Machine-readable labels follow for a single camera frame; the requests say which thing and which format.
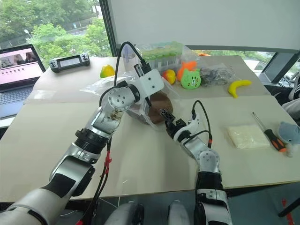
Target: green cat toy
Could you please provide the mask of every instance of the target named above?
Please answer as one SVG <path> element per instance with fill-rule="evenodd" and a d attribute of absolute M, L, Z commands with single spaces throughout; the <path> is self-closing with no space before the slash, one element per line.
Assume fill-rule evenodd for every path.
<path fill-rule="evenodd" d="M 183 88 L 188 90 L 198 88 L 201 84 L 200 70 L 189 71 L 184 69 L 180 83 Z"/>

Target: yellow banana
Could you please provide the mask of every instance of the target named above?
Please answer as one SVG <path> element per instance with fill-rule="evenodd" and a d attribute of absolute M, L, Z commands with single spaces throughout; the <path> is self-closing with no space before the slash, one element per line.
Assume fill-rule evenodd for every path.
<path fill-rule="evenodd" d="M 239 81 L 234 81 L 232 82 L 230 85 L 229 85 L 229 88 L 228 88 L 228 92 L 230 94 L 232 94 L 232 96 L 234 98 L 237 98 L 238 95 L 236 93 L 236 89 L 240 86 L 249 86 L 252 84 L 252 81 L 250 80 L 239 80 Z"/>

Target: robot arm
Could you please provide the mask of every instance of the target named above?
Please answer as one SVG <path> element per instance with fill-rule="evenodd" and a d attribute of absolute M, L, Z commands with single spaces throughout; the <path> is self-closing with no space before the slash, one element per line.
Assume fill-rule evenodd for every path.
<path fill-rule="evenodd" d="M 77 140 L 53 169 L 49 183 L 29 192 L 0 214 L 3 225 L 52 225 L 72 196 L 81 195 L 95 172 L 92 164 L 117 129 L 123 113 L 133 104 L 163 89 L 157 70 L 151 70 L 111 89 L 86 124 L 76 132 Z"/>
<path fill-rule="evenodd" d="M 191 122 L 187 125 L 182 119 L 175 121 L 175 117 L 164 109 L 161 109 L 160 113 L 165 118 L 169 136 L 179 142 L 182 149 L 199 166 L 195 187 L 194 224 L 232 225 L 227 195 L 223 190 L 219 170 L 219 155 L 208 148 L 200 138 L 193 136 L 200 121 L 199 115 L 192 116 Z"/>

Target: laptop keyboard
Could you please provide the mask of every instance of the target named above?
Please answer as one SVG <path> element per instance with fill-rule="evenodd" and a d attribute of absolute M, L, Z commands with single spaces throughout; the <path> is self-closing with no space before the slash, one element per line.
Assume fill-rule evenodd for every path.
<path fill-rule="evenodd" d="M 0 105 L 11 103 L 15 101 L 22 101 L 27 99 L 27 97 L 32 92 L 33 87 L 22 88 L 18 90 L 10 90 L 0 94 Z"/>

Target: window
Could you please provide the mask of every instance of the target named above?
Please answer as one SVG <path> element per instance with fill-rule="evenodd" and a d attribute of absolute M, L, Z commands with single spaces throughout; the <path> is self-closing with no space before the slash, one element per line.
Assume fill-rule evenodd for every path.
<path fill-rule="evenodd" d="M 285 74 L 285 77 L 288 79 L 291 79 L 295 73 L 300 71 L 300 58 L 297 60 L 297 62 L 289 69 L 289 71 Z"/>
<path fill-rule="evenodd" d="M 239 55 L 255 73 L 261 73 L 270 62 L 275 52 L 229 51 L 229 50 L 193 50 L 208 55 Z"/>
<path fill-rule="evenodd" d="M 33 44 L 44 66 L 56 57 L 111 50 L 96 0 L 0 0 L 0 48 Z"/>

